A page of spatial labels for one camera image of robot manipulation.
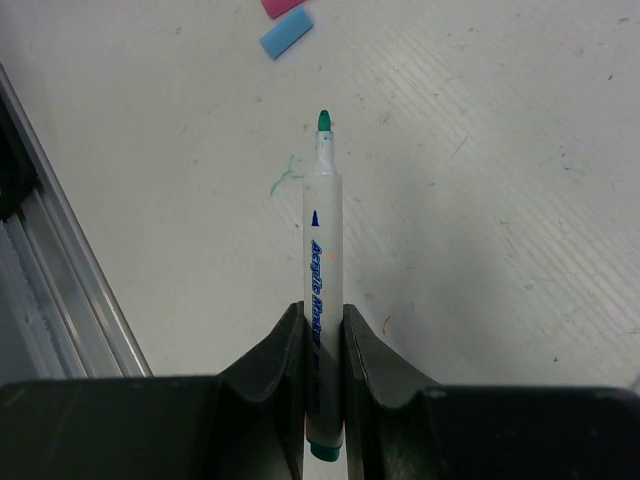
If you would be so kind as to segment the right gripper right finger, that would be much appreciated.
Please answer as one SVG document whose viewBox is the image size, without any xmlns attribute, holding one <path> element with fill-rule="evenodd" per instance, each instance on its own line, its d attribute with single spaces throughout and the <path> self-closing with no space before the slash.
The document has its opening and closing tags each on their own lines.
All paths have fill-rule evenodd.
<svg viewBox="0 0 640 480">
<path fill-rule="evenodd" d="M 635 479 L 639 397 L 611 387 L 451 386 L 342 323 L 352 479 Z"/>
</svg>

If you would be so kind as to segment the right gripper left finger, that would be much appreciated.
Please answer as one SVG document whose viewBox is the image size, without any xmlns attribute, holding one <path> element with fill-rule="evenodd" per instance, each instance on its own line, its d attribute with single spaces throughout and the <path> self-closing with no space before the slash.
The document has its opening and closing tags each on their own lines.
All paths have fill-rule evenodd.
<svg viewBox="0 0 640 480">
<path fill-rule="evenodd" d="M 299 479 L 300 304 L 214 376 L 43 380 L 1 390 L 5 479 Z"/>
</svg>

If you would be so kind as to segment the teal cap marker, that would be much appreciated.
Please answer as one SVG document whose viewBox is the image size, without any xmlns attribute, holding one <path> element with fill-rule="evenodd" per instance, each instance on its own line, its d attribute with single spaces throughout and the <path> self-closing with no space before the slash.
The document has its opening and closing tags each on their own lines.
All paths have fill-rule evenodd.
<svg viewBox="0 0 640 480">
<path fill-rule="evenodd" d="M 334 462 L 343 444 L 343 181 L 334 159 L 328 111 L 319 113 L 316 159 L 303 177 L 303 266 L 306 346 L 306 439 L 317 459 Z"/>
</svg>

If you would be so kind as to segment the blue marker cap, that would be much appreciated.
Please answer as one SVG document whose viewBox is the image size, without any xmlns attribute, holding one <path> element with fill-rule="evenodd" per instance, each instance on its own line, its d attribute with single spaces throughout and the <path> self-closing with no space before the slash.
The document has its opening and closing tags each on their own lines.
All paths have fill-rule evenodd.
<svg viewBox="0 0 640 480">
<path fill-rule="evenodd" d="M 262 36 L 259 43 L 268 57 L 276 60 L 307 34 L 313 26 L 312 18 L 307 10 L 299 6 Z"/>
</svg>

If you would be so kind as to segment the pink marker cap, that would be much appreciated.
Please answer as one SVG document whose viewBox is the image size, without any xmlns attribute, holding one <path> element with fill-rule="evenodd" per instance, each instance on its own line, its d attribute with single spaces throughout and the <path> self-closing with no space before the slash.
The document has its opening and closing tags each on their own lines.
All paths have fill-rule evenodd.
<svg viewBox="0 0 640 480">
<path fill-rule="evenodd" d="M 261 0 L 266 14 L 273 20 L 302 4 L 305 0 Z"/>
</svg>

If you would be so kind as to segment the aluminium rail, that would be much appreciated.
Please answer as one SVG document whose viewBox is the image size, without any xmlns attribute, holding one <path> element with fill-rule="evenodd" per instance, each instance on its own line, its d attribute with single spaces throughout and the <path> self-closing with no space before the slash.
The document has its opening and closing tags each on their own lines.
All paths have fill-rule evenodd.
<svg viewBox="0 0 640 480">
<path fill-rule="evenodd" d="M 1 380 L 151 369 L 6 74 L 1 76 Z"/>
</svg>

